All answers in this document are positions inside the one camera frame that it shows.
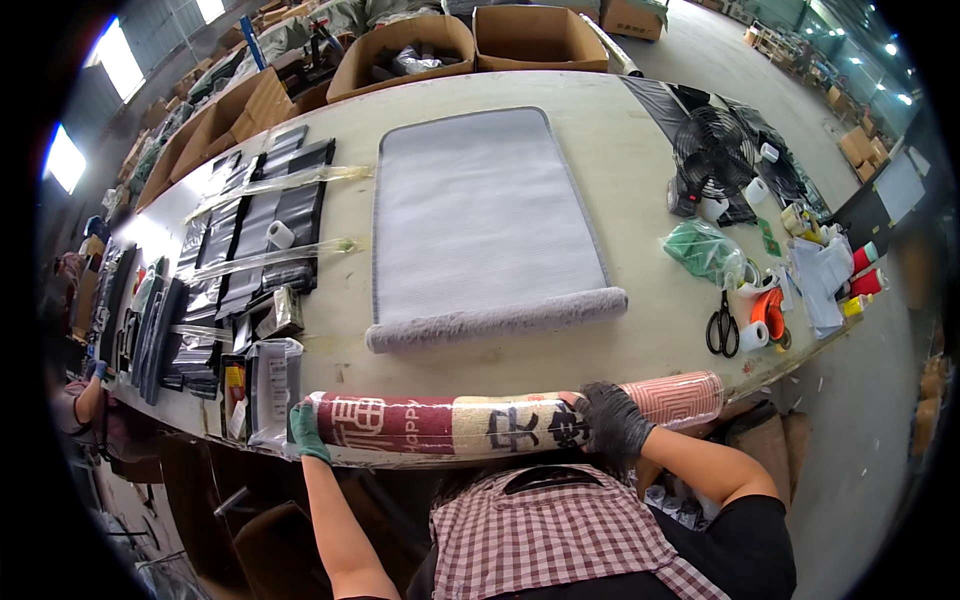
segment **gray plush mat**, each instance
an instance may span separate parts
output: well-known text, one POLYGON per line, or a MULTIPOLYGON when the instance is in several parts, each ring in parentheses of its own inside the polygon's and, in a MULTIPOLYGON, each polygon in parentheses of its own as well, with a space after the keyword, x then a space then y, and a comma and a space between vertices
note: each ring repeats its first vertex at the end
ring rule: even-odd
POLYGON ((393 130, 373 201, 375 352, 619 316, 589 218, 539 108, 393 130))

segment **black-handled scissors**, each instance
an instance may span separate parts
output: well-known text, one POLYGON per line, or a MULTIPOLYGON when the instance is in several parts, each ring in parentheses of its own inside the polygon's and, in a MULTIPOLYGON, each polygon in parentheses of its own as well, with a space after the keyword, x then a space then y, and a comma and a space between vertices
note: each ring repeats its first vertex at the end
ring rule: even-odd
POLYGON ((713 354, 723 353, 727 358, 733 358, 740 348, 740 329, 736 326, 736 319, 730 314, 730 303, 727 302, 727 290, 723 291, 720 299, 720 310, 717 310, 707 321, 707 348, 713 354), (718 344, 713 345, 713 331, 716 331, 718 344), (733 349, 729 350, 730 334, 733 334, 733 349))

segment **black shirt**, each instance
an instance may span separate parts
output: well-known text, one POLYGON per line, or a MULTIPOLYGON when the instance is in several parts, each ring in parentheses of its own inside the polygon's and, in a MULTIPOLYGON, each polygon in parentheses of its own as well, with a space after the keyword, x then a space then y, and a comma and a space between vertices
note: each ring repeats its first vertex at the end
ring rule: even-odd
MULTIPOLYGON (((797 586, 793 547, 786 530, 786 510, 772 496, 737 498, 720 511, 706 532, 690 531, 650 507, 657 524, 681 557, 731 599, 789 598, 797 586)), ((429 600, 437 567, 437 547, 430 550, 407 589, 409 600, 429 600)), ((670 599, 677 596, 652 573, 624 573, 599 579, 525 589, 494 596, 496 600, 564 598, 670 599)))

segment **electric fan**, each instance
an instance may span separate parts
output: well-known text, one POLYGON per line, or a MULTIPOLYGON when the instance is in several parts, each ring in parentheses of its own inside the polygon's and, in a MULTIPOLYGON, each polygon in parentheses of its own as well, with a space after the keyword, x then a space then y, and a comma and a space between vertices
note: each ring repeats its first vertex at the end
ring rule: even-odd
POLYGON ((667 184, 667 208, 689 217, 697 204, 726 209, 727 198, 753 180, 756 147, 725 110, 700 107, 690 112, 673 138, 677 175, 667 184))

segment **white table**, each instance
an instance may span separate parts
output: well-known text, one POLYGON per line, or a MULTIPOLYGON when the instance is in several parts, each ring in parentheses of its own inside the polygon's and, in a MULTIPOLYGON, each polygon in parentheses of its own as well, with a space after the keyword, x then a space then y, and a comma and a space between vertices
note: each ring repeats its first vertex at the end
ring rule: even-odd
MULTIPOLYGON (((784 314, 793 336, 787 352, 761 348, 728 359, 708 351, 706 325, 719 306, 720 292, 711 282, 690 275, 661 248, 660 238, 681 221, 665 207, 667 180, 676 172, 670 141, 614 75, 515 71, 402 85, 320 108, 238 148, 245 156, 262 152, 279 133, 307 124, 304 145, 336 138, 335 165, 375 165, 380 139, 392 129, 523 106, 539 107, 549 118, 596 229, 612 284, 630 297, 626 316, 548 334, 373 354, 364 345, 364 333, 372 324, 373 180, 332 181, 325 191, 321 239, 353 237, 366 249, 319 259, 317 289, 302 297, 305 330, 297 336, 304 345, 302 392, 504 396, 573 390, 598 379, 629 382, 706 370, 720 375, 728 402, 733 402, 796 369, 852 326, 817 341, 795 295, 797 307, 784 314)), ((116 233, 119 240, 135 241, 142 248, 141 264, 160 255, 170 259, 169 265, 177 264, 183 217, 199 205, 211 164, 175 184, 116 233)), ((773 225, 785 254, 789 236, 780 226, 776 200, 768 197, 754 209, 773 225)), ((761 270, 775 264, 763 249, 759 228, 723 230, 761 270)), ((173 270, 168 268, 168 278, 173 270)), ((741 328, 750 321, 751 306, 751 300, 731 295, 731 311, 741 328)), ((116 387, 121 400, 183 431, 205 436, 214 431, 208 422, 219 429, 219 402, 163 389, 157 406, 149 406, 133 388, 116 387)), ((364 450, 331 449, 346 465, 371 458, 364 450)), ((428 458, 436 461, 437 455, 428 458)), ((416 467, 422 460, 422 455, 402 455, 396 466, 416 467)))

